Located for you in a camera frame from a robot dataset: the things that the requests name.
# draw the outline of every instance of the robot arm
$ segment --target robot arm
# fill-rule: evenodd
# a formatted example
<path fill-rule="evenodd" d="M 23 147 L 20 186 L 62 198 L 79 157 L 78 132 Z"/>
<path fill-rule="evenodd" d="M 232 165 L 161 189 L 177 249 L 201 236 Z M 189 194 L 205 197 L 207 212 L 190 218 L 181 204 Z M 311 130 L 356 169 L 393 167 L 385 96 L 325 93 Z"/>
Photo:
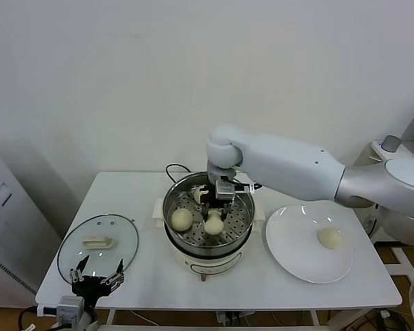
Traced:
<path fill-rule="evenodd" d="M 208 177 L 218 199 L 230 198 L 226 193 L 234 190 L 226 186 L 240 170 L 253 181 L 300 200 L 330 200 L 349 208 L 377 203 L 385 231 L 414 245 L 414 160 L 346 167 L 323 148 L 272 134 L 246 134 L 230 125 L 213 129 L 206 149 Z M 410 299 L 414 314 L 414 283 Z"/>
<path fill-rule="evenodd" d="M 253 136 L 228 125 L 210 133 L 207 157 L 209 173 L 216 174 L 213 180 L 222 170 L 234 168 L 267 188 L 305 201 L 332 201 L 345 169 L 322 148 L 272 134 Z"/>

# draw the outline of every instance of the white plate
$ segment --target white plate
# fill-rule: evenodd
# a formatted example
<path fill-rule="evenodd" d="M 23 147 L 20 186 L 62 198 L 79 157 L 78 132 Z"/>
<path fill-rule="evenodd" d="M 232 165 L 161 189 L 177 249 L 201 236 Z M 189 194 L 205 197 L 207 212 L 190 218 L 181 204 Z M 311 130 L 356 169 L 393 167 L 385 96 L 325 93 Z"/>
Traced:
<path fill-rule="evenodd" d="M 338 229 L 337 219 L 323 208 L 284 207 L 267 221 L 267 244 L 277 262 L 289 273 L 311 283 L 332 283 L 350 270 L 353 249 L 343 232 L 340 247 L 325 248 L 317 238 L 317 231 L 328 227 Z"/>

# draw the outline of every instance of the power cord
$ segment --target power cord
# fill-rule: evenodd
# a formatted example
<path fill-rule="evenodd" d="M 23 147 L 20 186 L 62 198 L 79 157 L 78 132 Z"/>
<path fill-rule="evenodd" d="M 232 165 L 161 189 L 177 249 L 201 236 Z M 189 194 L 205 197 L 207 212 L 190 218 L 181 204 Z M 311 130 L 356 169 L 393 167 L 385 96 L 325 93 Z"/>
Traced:
<path fill-rule="evenodd" d="M 389 316 L 384 317 L 381 312 L 386 312 L 389 314 Z M 367 323 L 371 324 L 377 331 L 412 331 L 411 326 L 406 321 L 406 319 L 392 310 L 383 309 L 380 312 L 377 311 L 377 314 L 372 319 L 368 318 L 365 315 L 365 319 L 366 320 L 360 323 L 356 328 L 352 327 L 354 331 L 358 331 Z M 387 326 L 385 324 L 385 321 L 387 320 L 392 321 L 395 327 Z"/>
<path fill-rule="evenodd" d="M 47 329 L 46 331 L 57 331 L 57 330 L 62 330 L 62 329 L 70 329 L 71 327 L 72 327 L 71 323 L 66 323 L 66 324 L 57 326 L 55 328 Z"/>
<path fill-rule="evenodd" d="M 27 312 L 37 313 L 37 306 L 33 305 L 32 307 L 27 307 L 25 310 L 22 310 L 19 314 L 19 331 L 25 330 L 23 328 L 23 315 Z"/>
<path fill-rule="evenodd" d="M 368 233 L 368 237 L 373 234 L 376 223 L 377 223 L 377 219 L 374 220 L 373 227 L 371 228 L 370 232 Z"/>
<path fill-rule="evenodd" d="M 170 167 L 180 167 L 180 168 L 183 168 L 183 169 L 185 169 L 185 170 L 187 170 L 187 172 L 191 172 L 190 171 L 190 169 L 189 168 L 187 168 L 185 165 L 182 165 L 182 164 L 179 164 L 179 163 L 171 163 L 171 164 L 168 164 L 167 166 L 166 166 L 166 174 L 167 174 L 167 176 L 168 176 L 168 178 L 170 178 L 170 180 L 173 182 L 173 183 L 176 183 L 177 181 L 168 173 L 168 169 L 170 168 Z"/>
<path fill-rule="evenodd" d="M 155 323 L 154 321 L 152 321 L 152 320 L 150 320 L 150 319 L 147 319 L 146 317 L 144 317 L 144 316 L 141 316 L 140 314 L 138 314 L 138 313 L 136 313 L 136 312 L 134 312 L 133 310 L 129 310 L 132 314 L 134 314 L 135 316 L 137 316 L 137 317 L 139 317 L 140 319 L 143 319 L 144 321 L 146 321 L 146 322 L 149 322 L 149 323 L 151 323 L 151 324 L 153 324 L 153 325 L 155 325 L 155 326 L 160 326 L 158 323 Z"/>
<path fill-rule="evenodd" d="M 271 312 L 271 314 L 272 314 L 273 318 L 275 319 L 276 323 L 277 323 L 279 326 L 285 326 L 284 324 L 282 324 L 281 322 L 279 322 L 279 321 L 278 321 L 278 319 L 276 318 L 276 316 L 275 316 L 275 313 L 274 313 L 274 312 Z"/>

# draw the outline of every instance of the black cable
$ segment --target black cable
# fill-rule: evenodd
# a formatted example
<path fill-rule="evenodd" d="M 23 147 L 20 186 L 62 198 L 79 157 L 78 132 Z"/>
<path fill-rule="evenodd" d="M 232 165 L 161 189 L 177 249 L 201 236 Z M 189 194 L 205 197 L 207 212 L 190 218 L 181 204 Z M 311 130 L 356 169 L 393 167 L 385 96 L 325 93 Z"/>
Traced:
<path fill-rule="evenodd" d="M 221 179 L 222 179 L 223 181 L 227 181 L 227 182 L 229 182 L 230 184 L 233 184 L 236 188 L 238 188 L 238 190 L 239 190 L 239 189 L 240 189 L 240 190 L 243 190 L 243 188 L 245 188 L 245 187 L 247 187 L 247 188 L 249 188 L 249 187 L 250 187 L 250 184 L 249 184 L 249 183 L 240 183 L 240 182 L 238 182 L 238 181 L 231 181 L 230 179 L 228 179 L 228 177 L 227 177 L 227 176 L 223 176 L 223 177 L 221 177 Z M 258 189 L 262 188 L 262 185 L 261 185 L 261 184 L 258 184 L 258 183 L 254 183 L 254 184 L 253 184 L 253 188 L 254 188 L 255 190 L 258 190 Z"/>
<path fill-rule="evenodd" d="M 377 223 L 377 219 L 374 220 L 373 227 L 371 228 L 370 232 L 368 233 L 368 237 L 373 234 L 373 231 L 374 231 L 374 228 L 375 228 L 375 224 L 376 223 Z"/>
<path fill-rule="evenodd" d="M 25 312 L 34 312 L 37 313 L 37 306 L 33 305 L 32 307 L 27 307 L 25 310 L 21 311 L 19 314 L 19 331 L 25 330 L 23 328 L 23 315 L 25 314 Z"/>
<path fill-rule="evenodd" d="M 171 164 L 168 164 L 166 166 L 166 174 L 167 174 L 168 178 L 170 178 L 172 180 L 173 183 L 176 183 L 177 181 L 174 180 L 173 177 L 168 173 L 168 169 L 170 167 L 180 167 L 180 168 L 183 168 L 183 169 L 187 170 L 187 172 L 191 172 L 190 169 L 187 168 L 185 165 L 182 165 L 182 164 L 179 164 L 179 163 L 171 163 Z"/>
<path fill-rule="evenodd" d="M 62 329 L 70 329 L 71 327 L 72 327 L 71 323 L 66 323 L 66 324 L 57 326 L 55 328 L 47 329 L 46 331 L 57 331 L 57 330 L 62 330 Z"/>

